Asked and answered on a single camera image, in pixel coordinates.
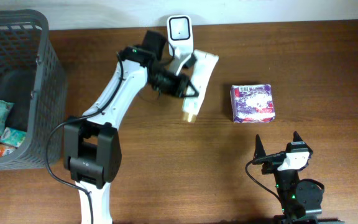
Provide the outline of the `white cream tube gold cap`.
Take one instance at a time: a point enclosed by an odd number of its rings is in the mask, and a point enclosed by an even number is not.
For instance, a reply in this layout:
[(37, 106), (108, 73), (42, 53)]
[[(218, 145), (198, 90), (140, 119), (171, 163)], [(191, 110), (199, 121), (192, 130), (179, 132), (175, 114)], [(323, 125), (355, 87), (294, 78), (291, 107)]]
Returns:
[(196, 62), (191, 76), (191, 83), (198, 91), (197, 97), (186, 97), (183, 102), (183, 119), (194, 123), (204, 101), (211, 74), (219, 60), (217, 55), (200, 50), (194, 50)]

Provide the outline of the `purple tissue pack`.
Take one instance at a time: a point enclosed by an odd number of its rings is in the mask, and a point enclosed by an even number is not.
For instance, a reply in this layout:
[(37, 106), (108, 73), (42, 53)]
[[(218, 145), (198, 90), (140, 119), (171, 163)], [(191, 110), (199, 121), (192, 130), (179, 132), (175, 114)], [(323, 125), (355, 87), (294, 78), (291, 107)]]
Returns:
[(270, 84), (233, 85), (230, 96), (235, 123), (269, 123), (275, 119)]

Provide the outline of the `teal tissue packet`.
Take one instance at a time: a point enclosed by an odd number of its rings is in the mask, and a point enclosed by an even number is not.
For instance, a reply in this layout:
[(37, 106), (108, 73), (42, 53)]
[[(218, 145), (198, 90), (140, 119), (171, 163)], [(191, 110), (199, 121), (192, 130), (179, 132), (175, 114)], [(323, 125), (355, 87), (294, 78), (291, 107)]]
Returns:
[(24, 142), (25, 137), (25, 131), (7, 127), (0, 137), (0, 143), (18, 148)]

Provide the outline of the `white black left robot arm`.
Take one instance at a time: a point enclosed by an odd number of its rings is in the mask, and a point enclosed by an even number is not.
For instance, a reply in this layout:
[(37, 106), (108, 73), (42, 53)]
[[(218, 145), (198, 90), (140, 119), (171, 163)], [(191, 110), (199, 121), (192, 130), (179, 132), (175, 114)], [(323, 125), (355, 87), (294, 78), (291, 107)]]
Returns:
[(63, 126), (63, 165), (80, 195), (82, 223), (112, 223), (109, 208), (111, 182), (117, 176), (122, 153), (119, 127), (135, 96), (146, 85), (175, 98), (198, 98), (199, 85), (181, 72), (196, 67), (196, 51), (180, 53), (170, 68), (160, 61), (162, 49), (126, 47), (117, 54), (116, 70), (94, 104)]

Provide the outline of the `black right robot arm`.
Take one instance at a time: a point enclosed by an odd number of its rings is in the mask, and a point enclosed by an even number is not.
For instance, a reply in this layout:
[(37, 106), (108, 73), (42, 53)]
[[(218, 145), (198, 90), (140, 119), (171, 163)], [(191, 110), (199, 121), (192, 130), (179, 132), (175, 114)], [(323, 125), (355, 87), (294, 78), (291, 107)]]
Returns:
[[(282, 208), (282, 214), (273, 217), (274, 223), (342, 223), (335, 218), (319, 219), (325, 186), (313, 179), (300, 179), (298, 173), (308, 166), (313, 150), (297, 132), (284, 151), (266, 154), (259, 135), (255, 137), (255, 151), (245, 166), (246, 174), (257, 185), (272, 194)], [(261, 165), (263, 175), (274, 175), (276, 191), (273, 192), (249, 173), (250, 165)]]

